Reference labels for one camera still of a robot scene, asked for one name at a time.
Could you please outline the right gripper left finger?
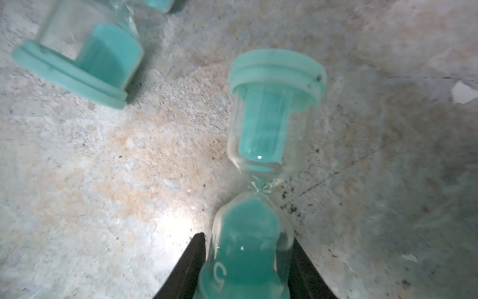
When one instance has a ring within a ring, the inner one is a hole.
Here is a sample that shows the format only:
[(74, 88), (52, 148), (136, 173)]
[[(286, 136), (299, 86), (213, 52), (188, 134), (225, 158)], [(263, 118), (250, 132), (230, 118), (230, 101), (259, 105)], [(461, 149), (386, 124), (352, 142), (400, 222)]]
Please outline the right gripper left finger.
[(153, 299), (192, 299), (205, 258), (205, 234), (201, 232), (195, 234), (190, 240), (166, 282)]

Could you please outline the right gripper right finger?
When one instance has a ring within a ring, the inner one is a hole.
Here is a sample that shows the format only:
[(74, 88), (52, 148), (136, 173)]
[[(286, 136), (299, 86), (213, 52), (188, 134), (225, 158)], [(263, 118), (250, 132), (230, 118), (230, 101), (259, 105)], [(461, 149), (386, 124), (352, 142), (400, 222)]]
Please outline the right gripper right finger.
[(293, 244), (288, 286), (291, 299), (337, 299), (297, 239)]

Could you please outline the teal hourglass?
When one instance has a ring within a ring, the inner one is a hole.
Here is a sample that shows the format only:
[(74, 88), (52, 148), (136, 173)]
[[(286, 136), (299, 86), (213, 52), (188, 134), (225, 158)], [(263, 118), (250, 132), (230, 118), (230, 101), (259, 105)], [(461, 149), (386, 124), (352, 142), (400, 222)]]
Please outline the teal hourglass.
[(37, 36), (17, 46), (12, 58), (59, 87), (122, 110), (144, 57), (134, 11), (167, 14), (174, 5), (169, 0), (56, 1)]
[(195, 298), (290, 297), (294, 230), (274, 190), (304, 167), (326, 85), (324, 67), (298, 52), (257, 49), (232, 62), (227, 156), (247, 186), (215, 215)]

